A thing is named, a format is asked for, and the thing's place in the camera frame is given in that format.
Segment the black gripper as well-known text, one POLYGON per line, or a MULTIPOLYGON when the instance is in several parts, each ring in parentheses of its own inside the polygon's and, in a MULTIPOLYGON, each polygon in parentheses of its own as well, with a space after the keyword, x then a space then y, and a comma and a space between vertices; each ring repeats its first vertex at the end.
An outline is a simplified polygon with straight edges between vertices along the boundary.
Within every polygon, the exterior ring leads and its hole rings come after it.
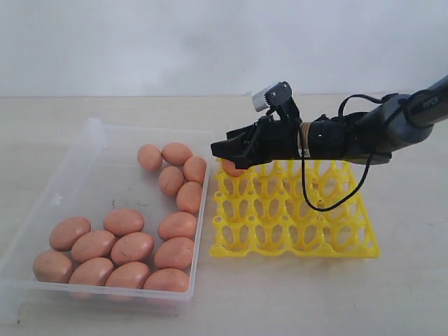
POLYGON ((280 119, 264 115, 257 122, 230 130, 227 140, 211 144, 214 157, 234 163, 236 169, 248 169, 274 160, 298 160, 298 128, 302 123, 295 103, 284 103, 276 108, 280 119), (248 146, 244 139, 250 139, 248 146))

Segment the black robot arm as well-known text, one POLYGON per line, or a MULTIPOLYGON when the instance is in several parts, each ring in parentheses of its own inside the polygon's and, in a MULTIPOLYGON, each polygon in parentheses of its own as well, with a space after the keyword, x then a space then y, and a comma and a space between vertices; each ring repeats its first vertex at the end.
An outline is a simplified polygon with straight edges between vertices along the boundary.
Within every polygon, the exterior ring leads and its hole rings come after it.
POLYGON ((369 112, 321 115, 305 122, 288 82, 275 83, 252 98, 265 111, 253 124, 234 129, 211 144, 213 156, 248 169, 274 160, 341 160, 382 165, 394 151, 426 140, 436 123, 447 119, 447 79, 413 94, 367 97, 377 107, 369 112))

